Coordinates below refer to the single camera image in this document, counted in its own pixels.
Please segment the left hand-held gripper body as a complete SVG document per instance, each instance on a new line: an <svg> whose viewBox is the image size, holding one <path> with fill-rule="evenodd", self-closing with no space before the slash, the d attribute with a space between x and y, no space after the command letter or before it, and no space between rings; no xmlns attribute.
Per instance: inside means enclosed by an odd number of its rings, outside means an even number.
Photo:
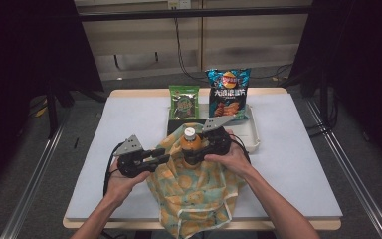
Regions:
<svg viewBox="0 0 382 239"><path fill-rule="evenodd" d="M154 172L156 164L145 162L152 152L144 150L137 136L133 134L114 150L113 156L117 157L117 169L123 176L134 178L144 171Z"/></svg>

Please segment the wall outlet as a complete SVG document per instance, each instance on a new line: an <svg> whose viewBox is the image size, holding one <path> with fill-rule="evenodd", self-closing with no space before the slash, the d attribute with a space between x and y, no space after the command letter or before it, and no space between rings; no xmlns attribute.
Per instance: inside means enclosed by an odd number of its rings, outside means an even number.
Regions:
<svg viewBox="0 0 382 239"><path fill-rule="evenodd" d="M168 0L169 10L190 9L190 8L191 8L191 0Z"/></svg>

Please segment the black horizontal bar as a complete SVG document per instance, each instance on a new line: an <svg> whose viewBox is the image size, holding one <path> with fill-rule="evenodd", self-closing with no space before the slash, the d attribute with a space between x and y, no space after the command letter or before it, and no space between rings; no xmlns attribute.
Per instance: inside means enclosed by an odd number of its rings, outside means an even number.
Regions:
<svg viewBox="0 0 382 239"><path fill-rule="evenodd" d="M313 11L314 11L314 8L312 6L212 8L212 9L83 13L79 15L79 19L83 22L121 21L121 20L150 20L150 19L167 19L167 18L178 19L178 18L227 17L227 16L290 15L290 14L308 14Z"/></svg>

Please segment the blue chips bag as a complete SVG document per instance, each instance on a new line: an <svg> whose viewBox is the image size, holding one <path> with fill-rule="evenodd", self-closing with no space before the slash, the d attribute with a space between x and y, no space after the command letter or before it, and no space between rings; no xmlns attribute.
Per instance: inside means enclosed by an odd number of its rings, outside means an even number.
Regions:
<svg viewBox="0 0 382 239"><path fill-rule="evenodd" d="M243 120L246 116L246 100L250 69L206 71L210 84L209 117L234 116Z"/></svg>

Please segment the white plastic tray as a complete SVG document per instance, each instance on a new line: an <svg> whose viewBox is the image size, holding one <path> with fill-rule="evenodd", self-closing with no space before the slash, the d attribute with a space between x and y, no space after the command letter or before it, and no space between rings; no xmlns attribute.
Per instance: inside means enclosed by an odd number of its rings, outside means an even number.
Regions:
<svg viewBox="0 0 382 239"><path fill-rule="evenodd" d="M208 104L199 105L199 115L197 120L206 121L209 116ZM253 153L258 149L261 141L251 106L246 105L244 119L230 121L224 125L224 128L231 130L243 142L248 153Z"/></svg>

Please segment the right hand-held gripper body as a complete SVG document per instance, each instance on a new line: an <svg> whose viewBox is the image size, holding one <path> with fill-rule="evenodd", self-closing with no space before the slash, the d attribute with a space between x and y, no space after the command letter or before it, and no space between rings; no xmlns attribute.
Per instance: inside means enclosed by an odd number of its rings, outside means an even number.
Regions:
<svg viewBox="0 0 382 239"><path fill-rule="evenodd" d="M231 139L224 125L232 121L234 116L222 116L208 118L202 129L202 135L208 140L208 145L202 149L203 155L217 154L225 155L229 152Z"/></svg>

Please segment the person's left hand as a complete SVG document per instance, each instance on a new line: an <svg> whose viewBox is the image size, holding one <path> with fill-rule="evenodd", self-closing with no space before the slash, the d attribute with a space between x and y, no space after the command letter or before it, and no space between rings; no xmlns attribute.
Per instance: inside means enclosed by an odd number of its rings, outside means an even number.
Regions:
<svg viewBox="0 0 382 239"><path fill-rule="evenodd" d="M109 168L109 179L105 198L109 198L117 205L120 205L133 190L133 187L143 182L149 175L149 171L144 171L133 178L128 178L119 172L117 160L115 160Z"/></svg>

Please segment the black curtain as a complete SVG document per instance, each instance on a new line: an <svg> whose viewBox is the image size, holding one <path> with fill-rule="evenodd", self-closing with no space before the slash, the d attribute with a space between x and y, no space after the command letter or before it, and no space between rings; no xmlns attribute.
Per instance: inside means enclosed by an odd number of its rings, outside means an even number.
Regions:
<svg viewBox="0 0 382 239"><path fill-rule="evenodd" d="M290 82L311 96L322 80L382 150L382 0L312 0Z"/></svg>
<svg viewBox="0 0 382 239"><path fill-rule="evenodd" d="M101 92L95 58L74 0L0 0L0 151L13 149L30 101ZM1 167L9 154L0 155Z"/></svg>

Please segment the metal floor rail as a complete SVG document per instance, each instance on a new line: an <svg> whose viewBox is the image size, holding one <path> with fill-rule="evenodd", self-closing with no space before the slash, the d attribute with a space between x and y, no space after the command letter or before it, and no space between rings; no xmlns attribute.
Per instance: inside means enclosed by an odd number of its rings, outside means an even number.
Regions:
<svg viewBox="0 0 382 239"><path fill-rule="evenodd" d="M356 169L352 165L349 157L336 138L334 132L324 125L324 120L320 116L319 106L312 99L306 100L306 104L316 121L316 125L320 128L320 134L327 141L331 151L334 154L334 157L337 159L343 173L345 174L349 184L351 185L351 188L360 201L370 222L378 232L379 237L382 239L382 210L379 208L378 204L367 190Z"/></svg>
<svg viewBox="0 0 382 239"><path fill-rule="evenodd" d="M26 220L30 207L37 194L41 181L47 170L49 162L51 161L54 152L59 144L60 138L66 127L67 121L70 117L71 110L67 109L62 112L60 116L60 124L57 126L54 134L47 140L47 144L38 160L35 170L19 199L9 221L7 222L0 239L17 239L18 235Z"/></svg>

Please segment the black stand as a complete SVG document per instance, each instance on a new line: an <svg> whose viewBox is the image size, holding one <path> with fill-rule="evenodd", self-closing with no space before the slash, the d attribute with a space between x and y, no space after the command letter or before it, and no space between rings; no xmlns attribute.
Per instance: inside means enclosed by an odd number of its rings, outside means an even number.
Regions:
<svg viewBox="0 0 382 239"><path fill-rule="evenodd" d="M93 90L88 90L81 85L72 81L55 80L47 83L46 100L48 108L48 116L50 123L49 138L52 138L58 128L58 115L56 110L56 101L59 101L63 108L70 108L74 105L74 98L71 91L77 91L99 103L105 103L106 97L96 93Z"/></svg>

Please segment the person's right hand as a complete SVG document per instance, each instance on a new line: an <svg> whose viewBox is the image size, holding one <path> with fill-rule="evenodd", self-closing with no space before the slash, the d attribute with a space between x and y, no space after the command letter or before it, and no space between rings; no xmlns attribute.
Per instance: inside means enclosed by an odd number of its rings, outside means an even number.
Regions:
<svg viewBox="0 0 382 239"><path fill-rule="evenodd" d="M257 175L257 171L251 166L245 157L243 150L234 142L231 143L227 154L207 154L204 159L209 162L221 163L228 170L246 181Z"/></svg>

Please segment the orange print fabric bag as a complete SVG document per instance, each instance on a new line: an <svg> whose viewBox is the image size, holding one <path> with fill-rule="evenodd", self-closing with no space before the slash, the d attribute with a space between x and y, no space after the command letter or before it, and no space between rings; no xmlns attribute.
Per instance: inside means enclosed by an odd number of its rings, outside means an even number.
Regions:
<svg viewBox="0 0 382 239"><path fill-rule="evenodd" d="M185 123L158 144L170 155L147 178L159 206L159 222L174 239L190 239L202 231L222 227L232 220L243 179L219 163L189 165L180 139L186 128L200 133L200 123Z"/></svg>

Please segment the orange drink bottle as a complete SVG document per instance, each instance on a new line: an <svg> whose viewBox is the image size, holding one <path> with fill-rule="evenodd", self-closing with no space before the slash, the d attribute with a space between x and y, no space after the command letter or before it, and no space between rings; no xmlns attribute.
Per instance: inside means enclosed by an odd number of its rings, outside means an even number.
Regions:
<svg viewBox="0 0 382 239"><path fill-rule="evenodd" d="M186 127L180 138L181 149L198 150L201 148L201 138L193 127Z"/></svg>

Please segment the green snack packet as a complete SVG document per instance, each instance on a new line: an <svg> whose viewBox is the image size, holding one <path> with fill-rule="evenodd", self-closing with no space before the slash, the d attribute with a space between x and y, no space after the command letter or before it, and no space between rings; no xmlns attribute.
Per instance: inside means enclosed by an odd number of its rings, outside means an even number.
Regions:
<svg viewBox="0 0 382 239"><path fill-rule="evenodd" d="M198 86L170 86L169 92L169 117L172 120L194 120L198 117Z"/></svg>

